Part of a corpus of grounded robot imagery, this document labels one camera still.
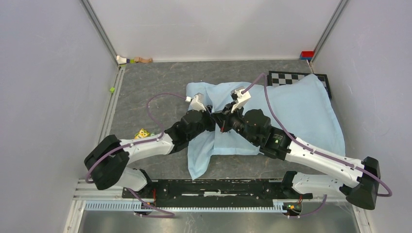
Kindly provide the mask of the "light blue pillowcase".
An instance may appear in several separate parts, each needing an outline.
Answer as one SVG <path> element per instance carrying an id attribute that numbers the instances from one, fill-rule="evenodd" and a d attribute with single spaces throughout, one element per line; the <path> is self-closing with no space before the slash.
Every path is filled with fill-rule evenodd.
<path id="1" fill-rule="evenodd" d="M 278 128 L 271 113 L 291 134 L 304 141 L 345 156 L 343 132 L 333 111 L 323 84 L 314 74 L 297 83 L 279 87 L 256 84 L 249 89 L 251 99 L 244 111 L 260 109 L 271 119 L 271 125 Z M 201 177 L 207 170 L 213 155 L 257 155 L 259 149 L 242 136 L 230 130 L 205 131 L 191 140 L 188 147 L 188 170 L 192 179 Z"/>

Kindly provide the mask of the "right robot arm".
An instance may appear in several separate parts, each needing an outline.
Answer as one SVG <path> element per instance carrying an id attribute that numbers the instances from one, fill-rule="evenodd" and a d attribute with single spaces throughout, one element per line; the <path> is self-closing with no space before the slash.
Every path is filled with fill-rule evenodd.
<path id="1" fill-rule="evenodd" d="M 377 159 L 363 160 L 341 157 L 318 148 L 303 139 L 271 125 L 269 117 L 260 109 L 243 112 L 227 104 L 211 117 L 221 132 L 235 131 L 263 155 L 311 167 L 322 172 L 315 178 L 303 173 L 288 172 L 281 184 L 281 193 L 287 198 L 299 194 L 345 197 L 362 209 L 374 210 L 380 197 L 381 175 Z"/>

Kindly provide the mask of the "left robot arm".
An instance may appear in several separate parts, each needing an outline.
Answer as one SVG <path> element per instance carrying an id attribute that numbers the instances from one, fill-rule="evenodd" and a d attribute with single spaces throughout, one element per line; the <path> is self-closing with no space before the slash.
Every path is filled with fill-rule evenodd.
<path id="1" fill-rule="evenodd" d="M 205 110 L 189 110 L 170 128 L 146 138 L 123 140 L 114 134 L 106 136 L 85 158 L 86 182 L 99 190 L 112 186 L 131 188 L 141 198 L 151 195 L 153 185 L 141 169 L 129 164 L 156 155 L 168 155 L 188 147 L 189 142 L 204 131 L 213 131 L 212 106 Z"/>

